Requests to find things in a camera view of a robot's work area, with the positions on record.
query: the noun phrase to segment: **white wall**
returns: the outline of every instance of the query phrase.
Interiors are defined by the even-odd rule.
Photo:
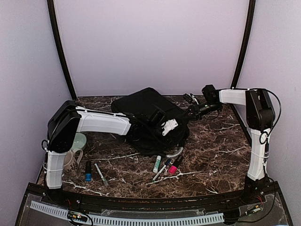
[[[238,86],[264,87],[283,113],[271,135],[269,175],[280,183],[295,225],[301,225],[301,1],[257,1]],[[277,102],[273,101],[276,111]]]
[[[0,225],[15,225],[44,158],[47,122],[70,95],[46,0],[0,1]]]
[[[78,96],[229,87],[247,0],[55,0]]]

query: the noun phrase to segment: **black frame edge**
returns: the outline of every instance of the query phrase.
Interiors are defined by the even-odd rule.
[[[248,130],[245,126],[244,121],[241,119],[240,115],[238,114],[238,111],[237,111],[236,107],[233,104],[230,104],[230,107],[231,107],[236,119],[238,120],[238,122],[240,124],[240,127],[243,130],[244,135],[245,135],[249,145],[252,146],[252,139],[251,139],[250,133],[248,132]]]
[[[56,50],[58,53],[58,57],[61,62],[62,70],[64,73],[64,77],[66,79],[66,83],[71,95],[71,98],[73,101],[76,100],[77,96],[75,93],[75,89],[71,80],[71,76],[68,70],[67,62],[65,59],[64,51],[63,51],[63,46],[61,42],[61,37],[60,33],[58,30],[58,25],[57,25],[57,20],[56,20],[56,15],[55,15],[55,6],[53,0],[47,0],[48,3],[48,11],[49,11],[49,17],[50,17],[50,22],[51,22],[51,27],[52,27],[52,32],[53,32],[53,37],[55,39],[55,45],[56,45]]]
[[[234,72],[233,80],[231,83],[231,88],[232,87],[236,88],[239,77],[240,77],[241,69],[243,67],[243,63],[245,60],[246,50],[247,50],[248,43],[249,43],[253,16],[254,16],[254,11],[255,11],[255,3],[256,3],[256,0],[249,1],[249,9],[248,9],[248,15],[246,17],[246,26],[245,26],[244,37],[243,37],[243,41],[241,44],[240,53],[239,53],[236,69]]]
[[[288,223],[290,226],[293,226],[293,222],[292,222],[292,218],[291,218],[291,215],[289,213],[289,210],[287,208],[287,205],[286,205],[286,202],[284,200],[284,197],[283,197],[283,194],[282,194],[282,191],[281,191],[281,188],[279,186],[279,183],[277,181],[275,181],[275,185],[276,185],[276,190],[279,194],[279,197],[280,197],[280,200],[281,200],[281,203],[283,205],[283,209],[285,210],[285,216],[286,216],[286,219],[288,220]],[[265,187],[265,194],[272,194],[274,192],[274,187],[271,186],[272,183],[270,183],[268,186]],[[22,200],[22,203],[21,203],[21,206],[20,206],[20,209],[19,209],[19,213],[18,213],[18,217],[16,219],[16,224],[15,226],[19,226],[19,223],[20,223],[20,220],[21,220],[21,216],[22,216],[22,213],[23,213],[23,209],[24,209],[24,205],[25,205],[25,202],[26,202],[26,198],[27,198],[27,195],[28,194],[34,194],[34,195],[37,195],[37,196],[40,196],[42,199],[45,198],[45,196],[43,195],[44,193],[44,187],[43,186],[40,186],[40,185],[36,185],[36,184],[33,184],[33,183],[29,183],[28,186],[27,186],[27,189],[25,191],[25,194],[24,194],[24,197],[23,197],[23,200]],[[241,194],[242,190],[238,190],[238,191],[234,191],[234,192],[228,192],[228,193],[223,193],[223,194],[213,194],[213,195],[205,195],[205,196],[193,196],[193,197],[186,197],[186,198],[176,198],[174,199],[174,201],[177,201],[177,200],[188,200],[189,198],[192,198],[193,201],[192,202],[197,202],[196,206],[192,205],[191,208],[189,208],[188,210],[194,210],[194,209],[199,209],[199,208],[202,208],[203,205],[206,205],[206,206],[213,206],[213,209],[215,209],[215,211],[219,211],[219,212],[227,212],[227,211],[233,211],[234,209],[237,208],[237,206],[228,206],[227,204],[222,204],[221,203],[221,200],[216,200],[217,199],[232,199],[232,197],[234,198],[238,198],[237,194]],[[144,201],[145,199],[133,199],[133,198],[111,198],[111,197],[105,197],[105,196],[95,196],[95,195],[88,195],[88,194],[80,194],[80,197],[78,197],[78,194],[74,193],[74,192],[67,192],[67,191],[64,191],[64,194],[65,195],[68,195],[70,198],[74,198],[75,200],[77,199],[80,199],[80,200],[84,200],[84,199],[93,199],[94,200],[94,204],[93,206],[96,208],[95,210],[90,210],[89,209],[89,206],[87,205],[87,203],[85,202],[82,202],[81,205],[79,206],[79,209],[86,212],[101,212],[103,209],[119,209],[119,210],[124,210],[122,208],[122,206],[124,205],[128,205],[127,202],[121,204],[121,205],[118,205],[118,200],[122,201]],[[156,205],[160,205],[162,203],[165,203],[166,200],[171,200],[171,199],[150,199],[149,201],[151,202],[155,202]],[[111,204],[108,206],[106,204],[104,204],[103,202],[104,201],[109,201],[111,202]],[[139,208],[139,206],[136,206],[136,208],[134,209],[128,209],[128,210],[124,210],[124,211],[137,211],[137,208]]]

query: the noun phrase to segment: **silver pen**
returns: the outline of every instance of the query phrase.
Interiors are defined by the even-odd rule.
[[[170,161],[171,161],[171,159],[168,159],[168,160],[165,162],[165,164],[164,164],[164,166],[162,167],[162,169],[161,169],[161,170],[157,173],[157,175],[152,179],[152,183],[155,182],[155,180],[158,178],[158,176],[160,175],[160,173],[162,173],[163,170],[166,168],[166,166],[168,166],[168,164],[170,163]]]
[[[105,186],[109,186],[108,181],[104,178],[104,176],[103,176],[102,172],[100,171],[97,163],[95,163],[94,165],[95,165],[95,167],[96,167],[96,169],[97,169],[97,171],[98,171],[98,173],[100,175],[100,178],[103,180],[104,185]]]

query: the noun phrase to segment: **black fabric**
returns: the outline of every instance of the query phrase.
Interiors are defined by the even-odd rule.
[[[152,88],[113,101],[111,109],[114,113],[124,113],[129,116],[132,126],[127,133],[127,141],[145,156],[154,154],[165,156],[166,150],[178,144],[183,146],[189,136],[187,121],[177,120],[178,126],[165,137],[162,135],[160,124],[152,125],[149,122],[157,109],[165,113],[165,121],[183,113],[181,108]]]

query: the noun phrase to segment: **marker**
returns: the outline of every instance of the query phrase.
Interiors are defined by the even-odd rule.
[[[98,173],[99,173],[99,175],[100,175],[100,178],[103,180],[104,185],[109,186],[108,181],[104,178],[102,172],[101,172],[100,169],[98,168],[97,163],[95,163],[94,165],[95,165],[95,167],[96,167],[96,169],[97,169],[97,171],[98,171]]]
[[[91,181],[91,161],[87,161],[86,162],[86,176],[85,176],[85,180],[87,182]]]
[[[181,164],[181,162],[183,161],[183,155],[180,155],[173,163],[173,165],[169,168],[169,171],[171,174],[174,174],[177,169],[178,169],[178,166]]]
[[[164,166],[163,166],[162,169],[159,171],[159,173],[157,173],[157,175],[152,179],[152,183],[155,182],[155,180],[158,178],[158,176],[160,175],[160,173],[162,173],[163,170],[166,168],[166,166],[168,166],[168,164],[170,163],[170,161],[171,161],[171,159],[168,159],[168,160],[165,162]]]
[[[156,162],[155,162],[154,169],[152,170],[154,173],[158,173],[158,169],[159,169],[160,163],[161,163],[161,156],[158,155],[157,159],[156,159]]]

